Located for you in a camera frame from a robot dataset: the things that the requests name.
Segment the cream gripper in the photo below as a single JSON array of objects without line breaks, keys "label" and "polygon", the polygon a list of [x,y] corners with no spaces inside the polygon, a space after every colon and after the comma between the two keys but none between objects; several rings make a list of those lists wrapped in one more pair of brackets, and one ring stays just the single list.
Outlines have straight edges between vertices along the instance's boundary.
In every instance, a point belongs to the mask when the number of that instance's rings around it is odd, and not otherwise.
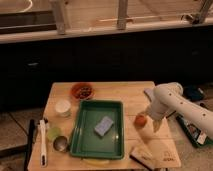
[{"label": "cream gripper", "polygon": [[[140,115],[140,116],[148,116],[146,111],[141,111],[141,112],[138,113],[138,115]],[[153,132],[156,133],[160,129],[161,125],[162,125],[162,121],[161,120],[154,120],[153,121]]]}]

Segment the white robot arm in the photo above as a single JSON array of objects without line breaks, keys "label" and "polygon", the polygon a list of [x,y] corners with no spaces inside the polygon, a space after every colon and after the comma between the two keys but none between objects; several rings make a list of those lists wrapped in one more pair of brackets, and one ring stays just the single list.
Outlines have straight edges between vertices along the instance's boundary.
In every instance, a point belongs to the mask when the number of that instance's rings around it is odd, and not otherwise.
[{"label": "white robot arm", "polygon": [[178,82],[159,84],[151,89],[151,102],[140,115],[149,116],[156,126],[153,131],[157,132],[168,110],[180,113],[213,140],[213,112],[184,98],[183,87]]}]

